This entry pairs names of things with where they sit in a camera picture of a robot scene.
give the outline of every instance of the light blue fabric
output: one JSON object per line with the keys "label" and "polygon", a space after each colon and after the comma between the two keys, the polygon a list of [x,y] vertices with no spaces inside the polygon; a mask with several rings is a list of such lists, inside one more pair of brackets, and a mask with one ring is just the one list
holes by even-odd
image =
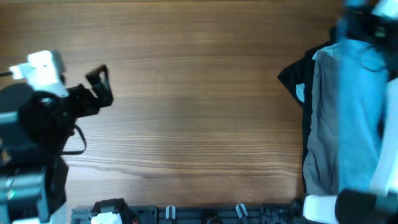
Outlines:
{"label": "light blue fabric", "polygon": [[369,44],[339,41],[339,191],[367,190],[381,151],[377,127],[384,107],[388,71]]}

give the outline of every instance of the table surface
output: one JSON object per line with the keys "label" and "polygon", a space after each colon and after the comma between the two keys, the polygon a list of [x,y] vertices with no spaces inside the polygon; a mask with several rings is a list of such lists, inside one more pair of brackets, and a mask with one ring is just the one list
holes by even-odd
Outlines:
{"label": "table surface", "polygon": [[[61,52],[67,86],[109,67],[113,106],[78,121],[88,148],[65,156],[69,209],[119,197],[202,206],[302,194],[302,109],[277,76],[328,40],[338,1],[0,3],[1,71],[44,49]],[[65,150],[82,146],[72,137]]]}

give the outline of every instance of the wood grain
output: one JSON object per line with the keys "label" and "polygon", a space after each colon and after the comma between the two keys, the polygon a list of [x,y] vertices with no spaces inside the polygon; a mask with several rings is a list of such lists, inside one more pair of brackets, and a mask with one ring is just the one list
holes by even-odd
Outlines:
{"label": "wood grain", "polygon": [[[65,157],[69,208],[114,197],[287,202],[302,193],[302,109],[277,75],[328,39],[339,10],[326,0],[0,4],[0,69],[43,49],[62,53],[68,86],[109,67],[114,105],[78,121],[88,149]],[[79,147],[73,137],[65,150]]]}

